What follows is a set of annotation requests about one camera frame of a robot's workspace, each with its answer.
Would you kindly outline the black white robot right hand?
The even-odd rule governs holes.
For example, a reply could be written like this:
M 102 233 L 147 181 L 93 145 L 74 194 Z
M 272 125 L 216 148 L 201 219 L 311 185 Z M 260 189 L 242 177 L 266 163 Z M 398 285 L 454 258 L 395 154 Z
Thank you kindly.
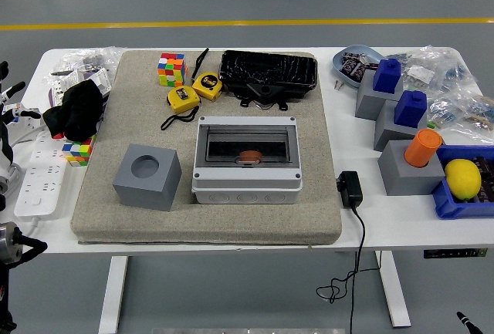
M 473 324 L 470 319 L 462 312 L 456 312 L 456 315 L 460 322 L 467 328 L 470 334 L 482 334 L 482 330 Z

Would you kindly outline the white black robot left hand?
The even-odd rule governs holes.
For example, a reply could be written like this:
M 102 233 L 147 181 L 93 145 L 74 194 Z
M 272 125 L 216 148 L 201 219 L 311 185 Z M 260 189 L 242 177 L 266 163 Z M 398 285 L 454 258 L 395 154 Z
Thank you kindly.
M 36 109 L 27 109 L 22 104 L 4 111 L 5 104 L 18 92 L 24 90 L 25 82 L 21 81 L 1 92 L 1 192 L 8 190 L 14 174 L 13 150 L 8 139 L 8 127 L 19 117 L 40 119 L 41 113 Z

